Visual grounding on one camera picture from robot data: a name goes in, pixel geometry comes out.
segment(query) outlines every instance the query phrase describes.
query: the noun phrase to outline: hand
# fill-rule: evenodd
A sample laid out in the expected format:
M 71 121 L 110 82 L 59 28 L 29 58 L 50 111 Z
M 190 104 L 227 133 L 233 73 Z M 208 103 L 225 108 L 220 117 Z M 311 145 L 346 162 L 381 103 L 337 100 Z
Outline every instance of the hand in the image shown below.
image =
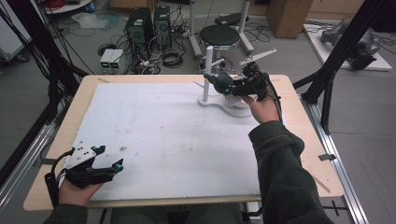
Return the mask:
M 264 124 L 265 122 L 272 120 L 279 121 L 279 114 L 277 113 L 274 98 L 268 88 L 265 91 L 266 97 L 260 102 L 253 100 L 250 96 L 242 96 L 245 103 L 249 105 L 254 119 L 260 124 Z
M 92 195 L 102 186 L 103 184 L 96 184 L 81 189 L 65 179 L 59 189 L 59 203 L 87 206 Z

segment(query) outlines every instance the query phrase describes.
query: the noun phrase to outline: cardboard box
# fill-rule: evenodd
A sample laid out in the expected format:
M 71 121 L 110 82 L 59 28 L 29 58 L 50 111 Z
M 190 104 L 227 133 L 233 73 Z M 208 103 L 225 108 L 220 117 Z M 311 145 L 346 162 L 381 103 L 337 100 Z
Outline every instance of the cardboard box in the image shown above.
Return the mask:
M 151 12 L 157 6 L 157 0 L 110 0 L 112 8 L 149 7 Z
M 271 0 L 267 20 L 275 37 L 296 38 L 314 0 Z

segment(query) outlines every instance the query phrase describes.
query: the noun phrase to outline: person's left hand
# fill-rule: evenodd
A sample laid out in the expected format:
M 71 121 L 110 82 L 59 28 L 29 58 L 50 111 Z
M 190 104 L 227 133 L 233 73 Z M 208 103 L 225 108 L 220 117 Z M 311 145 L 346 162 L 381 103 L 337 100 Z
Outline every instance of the person's left hand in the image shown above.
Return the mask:
M 102 186 L 103 184 L 96 184 L 81 189 L 65 179 L 59 189 L 59 203 L 87 206 L 92 195 Z

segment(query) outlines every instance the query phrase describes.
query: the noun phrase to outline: tiled floor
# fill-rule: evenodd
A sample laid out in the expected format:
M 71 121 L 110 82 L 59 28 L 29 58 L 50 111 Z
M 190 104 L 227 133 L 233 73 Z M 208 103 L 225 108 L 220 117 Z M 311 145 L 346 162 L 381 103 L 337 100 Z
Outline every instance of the tiled floor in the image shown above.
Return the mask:
M 111 20 L 114 27 L 98 30 L 76 30 L 67 35 L 84 62 L 96 74 L 101 74 L 100 56 L 97 49 L 108 43 L 111 36 L 120 35 L 124 21 L 118 17 L 103 15 Z M 76 24 L 65 25 L 70 19 L 61 20 L 65 27 L 77 29 Z M 263 18 L 251 18 L 249 22 L 266 24 Z M 205 18 L 196 20 L 197 30 L 203 27 Z M 276 39 L 271 32 L 264 31 L 271 41 L 252 42 L 255 51 L 261 53 L 272 48 L 277 53 L 257 61 L 262 71 L 268 74 L 287 75 L 292 82 L 300 80 L 320 67 L 320 61 L 305 34 L 296 39 Z M 196 74 L 198 62 L 194 60 L 191 45 L 185 41 L 184 64 L 178 69 L 164 68 L 161 74 Z M 381 56 L 396 67 L 396 56 L 380 50 Z M 223 53 L 234 63 L 238 72 L 238 62 L 246 59 L 242 47 Z M 82 62 L 72 53 L 74 63 L 85 69 Z M 30 126 L 47 104 L 48 82 L 39 73 L 33 60 L 29 63 L 10 63 L 0 68 L 0 166 L 6 162 L 13 149 L 22 140 Z M 394 92 L 396 72 L 351 71 L 341 69 L 333 87 L 330 131 L 346 167 L 352 185 L 361 201 L 364 212 L 371 223 L 396 223 L 396 101 Z M 307 87 L 297 92 L 302 93 Z M 33 167 L 24 178 L 12 199 L 0 214 L 0 223 L 40 223 L 50 212 L 31 213 L 22 208 L 24 198 L 35 178 L 37 168 Z M 328 211 L 336 223 L 350 223 L 348 214 L 336 217 Z M 97 223 L 101 211 L 90 211 L 90 223 Z

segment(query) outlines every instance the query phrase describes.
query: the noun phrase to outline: black sleeve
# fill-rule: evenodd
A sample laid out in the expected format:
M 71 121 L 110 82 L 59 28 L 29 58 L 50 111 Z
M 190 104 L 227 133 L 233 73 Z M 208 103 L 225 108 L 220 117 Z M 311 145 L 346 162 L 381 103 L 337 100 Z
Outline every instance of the black sleeve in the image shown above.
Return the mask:
M 44 224 L 86 224 L 88 208 L 73 204 L 58 204 Z
M 312 175 L 300 164 L 304 142 L 278 121 L 249 134 L 258 163 L 263 223 L 332 223 Z

